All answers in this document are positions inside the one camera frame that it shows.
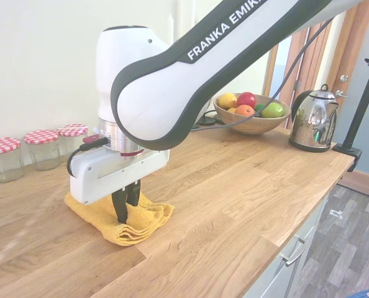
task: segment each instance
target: electric kettle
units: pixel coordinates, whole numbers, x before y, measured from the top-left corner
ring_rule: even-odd
[[[301,93],[292,106],[289,143],[305,151],[325,152],[331,147],[339,104],[328,85]]]

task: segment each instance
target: glass jar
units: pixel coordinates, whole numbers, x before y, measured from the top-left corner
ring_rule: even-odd
[[[18,138],[0,138],[0,183],[24,176],[21,142]]]
[[[59,135],[54,130],[36,130],[24,137],[38,171],[48,171],[60,165],[58,138]]]
[[[88,128],[83,124],[69,124],[60,127],[58,133],[67,158],[83,144],[83,139],[88,136]]]

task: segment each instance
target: red gingham lid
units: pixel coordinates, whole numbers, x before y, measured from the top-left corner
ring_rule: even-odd
[[[27,144],[40,145],[56,141],[59,134],[51,129],[36,130],[34,132],[29,132],[25,135],[24,140]]]
[[[21,141],[18,138],[0,138],[0,153],[7,153],[18,149]]]
[[[69,124],[58,129],[59,135],[63,137],[78,137],[88,132],[87,126],[83,124]]]

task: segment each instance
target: cable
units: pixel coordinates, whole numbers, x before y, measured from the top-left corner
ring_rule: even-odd
[[[207,112],[205,112],[205,113],[204,113],[204,116],[205,116],[206,114],[209,114],[209,113],[212,113],[212,112],[216,112],[216,111],[215,111],[215,110],[207,111]]]
[[[70,176],[74,177],[74,174],[71,170],[71,161],[74,158],[74,156],[79,153],[79,152],[86,152],[89,151],[91,149],[96,149],[99,147],[102,147],[104,145],[107,145],[109,143],[109,139],[108,138],[99,138],[96,141],[93,141],[91,143],[85,143],[82,144],[78,149],[76,149],[71,155],[70,157],[67,159],[67,171],[70,174]]]
[[[243,120],[237,121],[237,122],[233,122],[230,124],[225,124],[225,125],[220,125],[220,126],[213,126],[213,127],[205,127],[202,129],[193,129],[192,132],[200,132],[202,130],[210,130],[210,129],[227,129],[239,124],[242,124],[258,115],[260,115],[275,99],[276,97],[279,95],[279,93],[281,92],[281,90],[283,89],[283,87],[285,86],[287,80],[289,79],[289,76],[291,76],[291,73],[293,72],[293,70],[295,69],[296,64],[298,64],[298,61],[300,58],[302,58],[304,52],[307,50],[307,48],[310,46],[310,44],[313,43],[313,41],[319,36],[319,34],[329,25],[329,23],[331,23],[333,20],[330,19],[328,21],[326,21],[321,27],[320,29],[306,42],[306,44],[304,45],[304,47],[302,48],[302,50],[299,52],[299,54],[296,56],[294,62],[291,65],[291,68],[289,69],[287,75],[285,76],[282,84],[280,85],[280,87],[278,88],[278,90],[276,91],[276,93],[273,95],[273,97],[268,101],[268,103],[262,108],[260,109],[258,112],[254,113],[254,115],[249,116]]]
[[[79,148],[77,148],[71,155],[70,155],[70,157],[67,159],[67,171],[68,171],[68,173],[70,174],[70,176],[72,176],[72,177],[74,177],[74,174],[73,174],[73,172],[71,171],[71,160],[73,159],[73,157],[77,154],[77,153],[79,153],[79,152],[81,152],[81,149],[79,149]]]

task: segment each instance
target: fruit bowl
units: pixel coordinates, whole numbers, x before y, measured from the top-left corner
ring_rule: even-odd
[[[257,98],[258,104],[267,104],[268,101],[271,99],[266,96],[262,95],[255,95]],[[246,118],[246,116],[233,114],[227,112],[225,109],[222,109],[218,106],[219,96],[213,99],[214,107],[218,115],[222,117],[222,120],[225,124],[230,124],[233,122],[241,121]],[[231,129],[235,130],[236,132],[243,133],[246,135],[261,135],[266,132],[269,132],[280,124],[282,124],[291,114],[291,109],[283,102],[274,100],[273,102],[279,103],[284,108],[284,116],[280,118],[252,118],[248,121],[245,121],[242,124],[233,126]]]

